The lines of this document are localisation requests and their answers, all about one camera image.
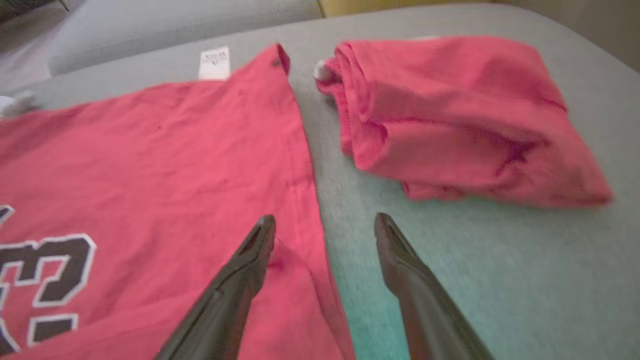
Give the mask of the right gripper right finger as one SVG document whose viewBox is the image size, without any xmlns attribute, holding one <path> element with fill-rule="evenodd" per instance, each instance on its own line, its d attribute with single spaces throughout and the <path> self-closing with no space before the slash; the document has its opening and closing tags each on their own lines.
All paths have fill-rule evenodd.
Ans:
<svg viewBox="0 0 640 360">
<path fill-rule="evenodd" d="M 397 298 L 412 360 L 493 360 L 434 272 L 418 256 L 393 218 L 374 221 L 382 277 Z"/>
</svg>

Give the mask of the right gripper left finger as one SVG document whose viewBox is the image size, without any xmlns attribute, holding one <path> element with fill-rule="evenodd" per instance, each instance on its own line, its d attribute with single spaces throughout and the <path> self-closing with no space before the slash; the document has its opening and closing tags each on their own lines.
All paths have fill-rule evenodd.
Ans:
<svg viewBox="0 0 640 360">
<path fill-rule="evenodd" d="M 237 360 L 250 306 L 265 282 L 276 221 L 263 215 L 155 356 L 156 360 Z"/>
</svg>

